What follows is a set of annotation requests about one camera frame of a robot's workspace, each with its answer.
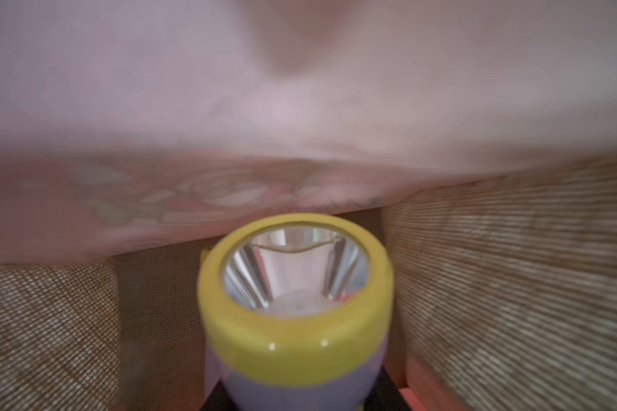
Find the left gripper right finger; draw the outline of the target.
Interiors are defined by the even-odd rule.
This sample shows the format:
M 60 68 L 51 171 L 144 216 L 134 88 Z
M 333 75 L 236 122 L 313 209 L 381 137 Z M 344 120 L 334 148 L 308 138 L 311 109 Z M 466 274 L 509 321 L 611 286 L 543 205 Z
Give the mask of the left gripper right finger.
M 386 368 L 382 368 L 375 385 L 364 401 L 365 411 L 411 411 L 399 388 L 392 381 Z

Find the red jute tote bag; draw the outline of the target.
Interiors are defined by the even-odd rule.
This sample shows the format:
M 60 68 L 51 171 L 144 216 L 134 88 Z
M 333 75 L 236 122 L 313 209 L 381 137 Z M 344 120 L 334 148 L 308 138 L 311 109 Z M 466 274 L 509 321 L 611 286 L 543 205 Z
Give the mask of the red jute tote bag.
M 0 1 L 0 410 L 199 410 L 202 254 L 340 217 L 411 410 L 617 410 L 617 1 Z

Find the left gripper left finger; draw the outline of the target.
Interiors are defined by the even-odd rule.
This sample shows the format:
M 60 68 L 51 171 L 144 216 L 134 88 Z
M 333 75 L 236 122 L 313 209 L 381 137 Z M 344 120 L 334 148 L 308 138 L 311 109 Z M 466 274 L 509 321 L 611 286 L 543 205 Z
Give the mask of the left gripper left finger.
M 221 382 L 214 386 L 201 411 L 231 411 L 231 398 Z

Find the purple flashlight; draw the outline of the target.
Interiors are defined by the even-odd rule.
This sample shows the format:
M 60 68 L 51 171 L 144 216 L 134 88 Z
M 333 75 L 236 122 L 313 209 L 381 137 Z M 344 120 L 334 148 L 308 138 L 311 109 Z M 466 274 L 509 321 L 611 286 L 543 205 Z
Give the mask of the purple flashlight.
M 359 410 L 387 353 L 394 270 L 363 227 L 287 214 L 205 251 L 197 300 L 239 409 Z

